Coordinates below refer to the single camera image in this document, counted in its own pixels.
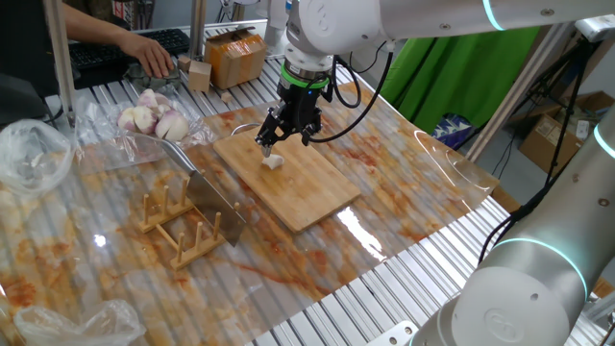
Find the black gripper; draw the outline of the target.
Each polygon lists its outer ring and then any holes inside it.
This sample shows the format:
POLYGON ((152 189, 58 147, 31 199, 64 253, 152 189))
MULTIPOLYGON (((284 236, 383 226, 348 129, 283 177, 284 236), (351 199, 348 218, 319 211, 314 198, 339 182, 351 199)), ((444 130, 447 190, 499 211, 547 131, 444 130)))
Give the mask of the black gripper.
POLYGON ((309 146, 311 137, 322 129, 321 113, 317 100, 330 83, 320 79, 310 88, 298 86, 287 79, 280 79, 277 92, 283 106, 268 109, 268 113, 255 137, 265 158, 269 158, 278 141, 285 140, 287 133, 301 134, 304 146, 309 146))

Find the bare person hand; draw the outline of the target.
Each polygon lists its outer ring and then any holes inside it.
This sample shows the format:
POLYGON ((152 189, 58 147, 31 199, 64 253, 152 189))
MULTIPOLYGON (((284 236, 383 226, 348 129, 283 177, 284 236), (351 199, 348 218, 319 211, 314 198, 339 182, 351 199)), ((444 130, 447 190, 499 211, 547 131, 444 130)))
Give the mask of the bare person hand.
POLYGON ((174 69, 169 53, 156 40, 126 32, 117 39, 117 45, 137 59, 149 77, 168 77, 174 69))

